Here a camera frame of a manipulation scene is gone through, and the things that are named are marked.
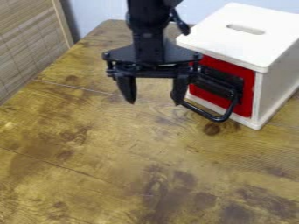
table surface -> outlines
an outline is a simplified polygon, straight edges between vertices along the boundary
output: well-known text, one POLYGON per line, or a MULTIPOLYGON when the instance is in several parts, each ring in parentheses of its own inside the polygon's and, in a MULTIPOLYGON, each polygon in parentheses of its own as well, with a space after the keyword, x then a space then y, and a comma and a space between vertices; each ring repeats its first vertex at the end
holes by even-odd
POLYGON ((169 80, 132 106, 99 56, 129 39, 107 21, 0 107, 0 223, 299 223, 297 93, 261 130, 175 107, 169 80))

